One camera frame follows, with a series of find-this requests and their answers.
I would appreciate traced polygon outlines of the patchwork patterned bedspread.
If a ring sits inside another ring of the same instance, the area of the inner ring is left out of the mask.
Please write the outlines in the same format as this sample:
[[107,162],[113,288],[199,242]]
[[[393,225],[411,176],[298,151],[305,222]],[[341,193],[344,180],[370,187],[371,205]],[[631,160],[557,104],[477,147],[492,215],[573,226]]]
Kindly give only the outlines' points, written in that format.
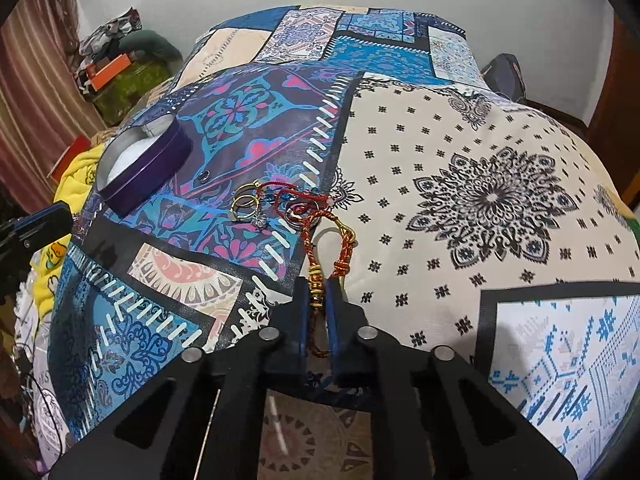
[[[488,88],[460,27],[246,14],[105,148],[166,114],[182,167],[122,218],[94,179],[70,237],[54,478],[631,476],[638,221],[585,141]],[[241,362],[296,278],[306,373]],[[376,385],[334,384],[329,278],[399,342]]]

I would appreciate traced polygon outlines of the purple heart-shaped tin box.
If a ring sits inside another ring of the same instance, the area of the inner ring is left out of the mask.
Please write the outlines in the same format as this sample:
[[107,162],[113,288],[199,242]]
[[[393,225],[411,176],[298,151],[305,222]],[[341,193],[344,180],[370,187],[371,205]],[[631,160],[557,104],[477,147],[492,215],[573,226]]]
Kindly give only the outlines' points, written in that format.
[[193,142],[175,115],[124,130],[96,167],[96,190],[119,218],[142,205],[184,164]]

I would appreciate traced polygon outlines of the yellow cartoon cloth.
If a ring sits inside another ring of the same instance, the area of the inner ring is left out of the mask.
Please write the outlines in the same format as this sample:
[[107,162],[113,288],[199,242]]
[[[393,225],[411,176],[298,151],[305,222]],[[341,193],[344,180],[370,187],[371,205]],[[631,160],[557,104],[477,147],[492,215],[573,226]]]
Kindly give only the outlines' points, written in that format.
[[[91,191],[96,178],[96,166],[104,151],[98,144],[89,151],[78,154],[62,174],[54,200],[70,206],[72,214],[79,214]],[[54,306],[54,296],[63,261],[70,244],[70,234],[66,234],[42,248],[39,257],[32,263],[35,281],[32,285],[32,299],[42,320]]]

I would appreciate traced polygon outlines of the black device at left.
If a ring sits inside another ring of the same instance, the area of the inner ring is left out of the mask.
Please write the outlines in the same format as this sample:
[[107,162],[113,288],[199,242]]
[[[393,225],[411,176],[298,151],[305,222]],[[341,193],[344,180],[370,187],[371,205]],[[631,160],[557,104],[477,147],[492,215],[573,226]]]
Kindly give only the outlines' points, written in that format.
[[1,226],[1,264],[19,264],[47,244],[72,232],[73,215],[65,202],[56,202],[35,214]]

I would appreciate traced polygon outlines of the red book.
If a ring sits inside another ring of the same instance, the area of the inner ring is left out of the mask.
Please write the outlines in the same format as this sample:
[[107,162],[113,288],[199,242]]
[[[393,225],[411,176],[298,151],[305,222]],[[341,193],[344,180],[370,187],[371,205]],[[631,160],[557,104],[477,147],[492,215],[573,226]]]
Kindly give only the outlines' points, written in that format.
[[91,148],[91,141],[86,136],[78,136],[73,142],[65,149],[63,154],[53,165],[52,169],[48,173],[48,178],[54,182],[61,180],[64,171],[70,166],[74,158],[80,153],[89,151]]

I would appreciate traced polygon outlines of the green patterned bag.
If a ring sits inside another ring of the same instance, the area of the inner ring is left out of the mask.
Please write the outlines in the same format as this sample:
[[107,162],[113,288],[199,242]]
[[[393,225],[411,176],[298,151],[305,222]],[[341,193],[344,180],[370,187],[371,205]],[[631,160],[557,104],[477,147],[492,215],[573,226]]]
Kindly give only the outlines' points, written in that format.
[[133,62],[116,75],[91,102],[107,127],[117,126],[137,102],[170,76],[164,61]]

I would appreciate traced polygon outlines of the orange box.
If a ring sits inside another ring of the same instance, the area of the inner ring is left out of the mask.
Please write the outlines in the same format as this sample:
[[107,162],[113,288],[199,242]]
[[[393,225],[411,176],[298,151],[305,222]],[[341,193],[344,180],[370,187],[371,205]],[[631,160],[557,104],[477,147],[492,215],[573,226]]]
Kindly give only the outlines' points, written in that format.
[[121,54],[113,61],[104,64],[102,67],[93,64],[87,68],[87,75],[91,87],[94,91],[100,91],[106,86],[112,79],[119,75],[123,70],[126,70],[131,65],[131,60],[128,54]]

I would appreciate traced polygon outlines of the striped brown curtain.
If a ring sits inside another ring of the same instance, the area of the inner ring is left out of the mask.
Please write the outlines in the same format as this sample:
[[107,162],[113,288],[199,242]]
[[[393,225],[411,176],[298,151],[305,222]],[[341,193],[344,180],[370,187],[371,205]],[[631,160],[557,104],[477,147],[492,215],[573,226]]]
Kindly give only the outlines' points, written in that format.
[[1,25],[1,182],[28,212],[52,202],[66,148],[105,128],[77,87],[78,49],[77,0],[18,0]]

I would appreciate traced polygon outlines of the clothes pile in corner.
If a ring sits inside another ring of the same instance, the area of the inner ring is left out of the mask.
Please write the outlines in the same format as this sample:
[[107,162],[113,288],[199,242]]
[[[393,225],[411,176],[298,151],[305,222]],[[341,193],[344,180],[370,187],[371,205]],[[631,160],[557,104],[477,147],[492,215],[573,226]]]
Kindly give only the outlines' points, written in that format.
[[121,54],[128,54],[131,64],[157,60],[164,61],[168,68],[176,68],[183,61],[180,51],[157,32],[145,29],[139,12],[130,8],[97,27],[79,43],[79,64],[74,78],[84,96],[98,93],[91,87],[87,68],[93,64],[102,67]]

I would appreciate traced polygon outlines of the dark bag by wall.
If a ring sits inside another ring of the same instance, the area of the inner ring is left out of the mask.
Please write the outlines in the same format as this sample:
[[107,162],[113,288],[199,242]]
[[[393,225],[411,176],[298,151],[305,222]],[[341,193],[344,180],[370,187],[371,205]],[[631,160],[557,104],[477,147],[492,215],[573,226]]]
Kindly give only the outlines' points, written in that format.
[[501,53],[481,71],[484,81],[493,92],[512,102],[526,100],[526,87],[520,63],[515,55]]

